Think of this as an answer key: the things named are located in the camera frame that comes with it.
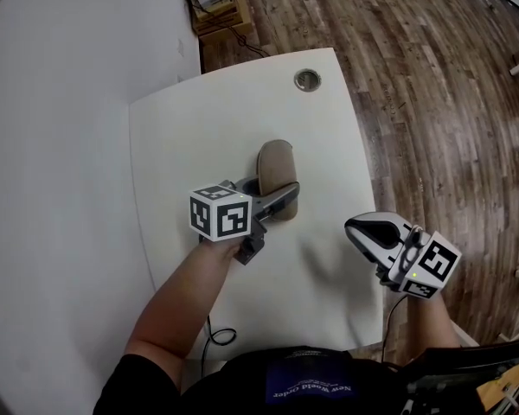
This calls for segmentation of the person's black printed shirt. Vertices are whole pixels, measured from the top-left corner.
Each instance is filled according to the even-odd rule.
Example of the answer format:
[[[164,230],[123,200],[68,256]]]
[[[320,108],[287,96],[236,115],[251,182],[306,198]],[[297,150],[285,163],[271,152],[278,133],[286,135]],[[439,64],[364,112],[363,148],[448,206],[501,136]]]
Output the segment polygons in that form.
[[[239,355],[184,393],[158,365],[127,354],[93,415],[400,415],[406,402],[382,364],[300,346]]]

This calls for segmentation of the small white table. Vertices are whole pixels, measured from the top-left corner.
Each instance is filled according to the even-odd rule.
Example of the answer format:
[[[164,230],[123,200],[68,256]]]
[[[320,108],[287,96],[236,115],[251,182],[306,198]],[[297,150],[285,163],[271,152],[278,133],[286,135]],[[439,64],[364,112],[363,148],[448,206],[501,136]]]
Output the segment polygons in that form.
[[[298,90],[294,74],[317,71],[321,86]],[[226,360],[263,348],[349,350],[382,339],[383,299],[374,268],[344,232],[375,209],[356,113],[330,48],[282,54],[206,73],[131,104],[130,138],[138,218],[151,273],[161,285],[198,237],[189,192],[251,176],[261,146],[293,148],[298,214],[266,223],[265,246],[233,264],[210,318],[236,340],[190,357]]]

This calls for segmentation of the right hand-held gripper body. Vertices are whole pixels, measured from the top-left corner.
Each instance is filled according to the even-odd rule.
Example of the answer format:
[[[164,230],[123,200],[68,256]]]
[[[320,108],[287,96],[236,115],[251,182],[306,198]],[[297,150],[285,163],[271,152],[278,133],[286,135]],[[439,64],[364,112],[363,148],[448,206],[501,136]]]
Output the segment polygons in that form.
[[[399,249],[389,257],[389,269],[377,266],[376,276],[392,291],[426,300],[445,287],[461,259],[461,252],[442,234],[429,235],[421,227],[414,227]]]

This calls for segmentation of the large cardboard box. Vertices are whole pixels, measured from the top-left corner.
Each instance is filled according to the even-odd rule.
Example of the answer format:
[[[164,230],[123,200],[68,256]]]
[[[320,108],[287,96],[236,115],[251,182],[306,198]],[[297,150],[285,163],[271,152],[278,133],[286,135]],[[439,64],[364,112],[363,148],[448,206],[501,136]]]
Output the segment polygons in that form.
[[[252,18],[247,11],[211,17],[202,22],[194,16],[192,26],[199,37],[205,37],[209,41],[230,36],[233,31],[239,35],[247,35],[253,30]]]

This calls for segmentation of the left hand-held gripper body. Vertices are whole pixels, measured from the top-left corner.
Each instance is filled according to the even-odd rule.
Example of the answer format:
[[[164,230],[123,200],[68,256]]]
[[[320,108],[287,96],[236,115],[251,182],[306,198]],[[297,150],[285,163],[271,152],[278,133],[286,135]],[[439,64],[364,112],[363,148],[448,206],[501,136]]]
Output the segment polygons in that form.
[[[235,259],[247,265],[264,247],[262,200],[225,180],[189,192],[189,227],[211,242],[241,238]]]

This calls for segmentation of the brown oval pad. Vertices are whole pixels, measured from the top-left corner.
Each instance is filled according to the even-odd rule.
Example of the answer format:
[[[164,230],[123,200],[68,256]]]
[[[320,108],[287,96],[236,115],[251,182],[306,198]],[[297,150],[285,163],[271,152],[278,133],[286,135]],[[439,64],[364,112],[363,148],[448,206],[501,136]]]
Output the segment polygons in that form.
[[[283,139],[264,143],[257,156],[256,172],[262,197],[295,185],[292,201],[272,217],[277,221],[293,220],[298,213],[299,187],[292,145]]]

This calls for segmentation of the person's right forearm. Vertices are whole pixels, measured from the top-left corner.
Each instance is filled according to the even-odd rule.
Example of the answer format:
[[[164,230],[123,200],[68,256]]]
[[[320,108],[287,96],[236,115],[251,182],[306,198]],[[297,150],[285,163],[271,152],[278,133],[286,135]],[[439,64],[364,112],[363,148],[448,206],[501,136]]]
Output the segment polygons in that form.
[[[407,298],[407,359],[428,348],[459,348],[460,342],[439,292],[431,299]]]

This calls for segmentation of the wooden board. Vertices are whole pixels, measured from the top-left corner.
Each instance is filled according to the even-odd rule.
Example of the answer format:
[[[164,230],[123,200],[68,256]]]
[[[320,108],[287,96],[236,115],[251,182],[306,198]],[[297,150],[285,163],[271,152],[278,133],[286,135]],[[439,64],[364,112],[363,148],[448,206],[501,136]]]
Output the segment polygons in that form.
[[[519,365],[477,391],[486,415],[519,415]]]

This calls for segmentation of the person's left forearm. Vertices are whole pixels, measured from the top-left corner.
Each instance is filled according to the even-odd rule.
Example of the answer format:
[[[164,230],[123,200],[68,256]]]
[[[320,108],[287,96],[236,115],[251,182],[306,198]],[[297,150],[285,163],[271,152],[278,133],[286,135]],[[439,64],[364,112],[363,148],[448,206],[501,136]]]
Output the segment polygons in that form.
[[[183,359],[213,309],[242,238],[204,240],[149,301],[131,334],[128,350],[148,344]]]

